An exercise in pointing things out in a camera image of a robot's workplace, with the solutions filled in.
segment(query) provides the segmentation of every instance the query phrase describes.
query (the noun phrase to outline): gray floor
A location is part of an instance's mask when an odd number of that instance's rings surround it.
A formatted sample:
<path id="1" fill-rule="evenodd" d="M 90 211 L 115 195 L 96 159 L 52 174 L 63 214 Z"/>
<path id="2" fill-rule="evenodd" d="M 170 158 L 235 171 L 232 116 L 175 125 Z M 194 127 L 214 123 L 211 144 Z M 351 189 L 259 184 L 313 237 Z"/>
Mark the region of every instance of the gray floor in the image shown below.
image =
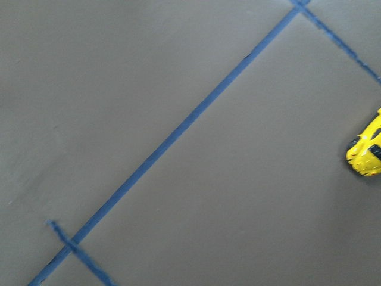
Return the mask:
<path id="1" fill-rule="evenodd" d="M 26 285 L 292 8 L 1 1 L 0 276 Z M 381 73 L 381 4 L 318 17 Z M 380 86 L 304 16 L 81 246 L 119 285 L 379 285 L 381 177 L 343 162 Z M 102 285 L 74 256 L 43 285 Z"/>

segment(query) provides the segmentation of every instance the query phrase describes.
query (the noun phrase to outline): blue line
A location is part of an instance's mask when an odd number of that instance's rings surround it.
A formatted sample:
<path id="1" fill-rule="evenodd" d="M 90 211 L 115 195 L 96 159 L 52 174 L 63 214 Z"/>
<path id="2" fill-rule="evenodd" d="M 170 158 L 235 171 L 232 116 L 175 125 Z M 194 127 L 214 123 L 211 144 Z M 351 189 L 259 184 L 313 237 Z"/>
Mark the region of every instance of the blue line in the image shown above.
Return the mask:
<path id="1" fill-rule="evenodd" d="M 99 278 L 106 286 L 117 286 L 114 281 L 82 250 L 78 244 L 71 240 L 60 226 L 49 220 L 46 222 L 57 234 L 58 238 Z"/>
<path id="2" fill-rule="evenodd" d="M 274 27 L 274 29 L 261 40 L 261 42 L 247 55 L 213 91 L 181 122 L 181 124 L 160 144 L 160 146 L 132 173 L 124 184 L 101 206 L 101 208 L 79 229 L 73 241 L 80 243 L 94 226 L 115 206 L 126 192 L 151 168 L 151 166 L 167 151 L 167 149 L 184 133 L 186 129 L 209 107 L 209 105 L 242 73 L 242 71 L 267 47 L 267 45 L 291 22 L 299 13 L 293 8 Z M 54 269 L 68 256 L 70 249 L 64 247 L 30 282 L 29 286 L 38 286 Z"/>
<path id="3" fill-rule="evenodd" d="M 351 49 L 337 34 L 335 34 L 330 28 L 328 28 L 322 21 L 320 21 L 308 8 L 297 0 L 290 0 L 297 9 L 300 10 L 308 19 L 310 19 L 319 29 L 323 29 L 326 35 L 341 49 L 343 49 L 358 65 L 370 74 L 379 84 L 381 84 L 381 77 L 372 70 L 368 64 L 363 62 L 356 52 Z"/>

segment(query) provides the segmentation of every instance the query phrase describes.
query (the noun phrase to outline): car window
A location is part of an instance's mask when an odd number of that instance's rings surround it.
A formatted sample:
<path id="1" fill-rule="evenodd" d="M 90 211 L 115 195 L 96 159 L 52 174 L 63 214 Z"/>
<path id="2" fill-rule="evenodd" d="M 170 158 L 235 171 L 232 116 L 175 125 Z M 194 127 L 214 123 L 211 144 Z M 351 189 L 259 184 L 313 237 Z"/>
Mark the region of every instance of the car window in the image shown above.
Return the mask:
<path id="1" fill-rule="evenodd" d="M 373 134 L 373 136 L 371 137 L 371 140 L 375 139 L 375 137 L 377 137 L 377 135 L 381 133 L 381 128 L 378 128 L 375 133 Z"/>
<path id="2" fill-rule="evenodd" d="M 378 145 L 373 145 L 369 148 L 369 150 L 379 159 L 381 160 L 381 147 Z"/>

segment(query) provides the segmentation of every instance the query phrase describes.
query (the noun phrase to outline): yellow car body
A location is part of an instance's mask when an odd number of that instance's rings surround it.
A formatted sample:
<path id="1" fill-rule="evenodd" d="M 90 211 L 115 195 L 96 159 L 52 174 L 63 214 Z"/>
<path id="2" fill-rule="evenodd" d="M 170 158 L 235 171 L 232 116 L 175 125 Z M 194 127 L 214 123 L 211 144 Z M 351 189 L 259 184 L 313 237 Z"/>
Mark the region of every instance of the yellow car body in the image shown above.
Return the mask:
<path id="1" fill-rule="evenodd" d="M 348 144 L 346 160 L 362 176 L 381 173 L 381 109 L 364 131 Z"/>

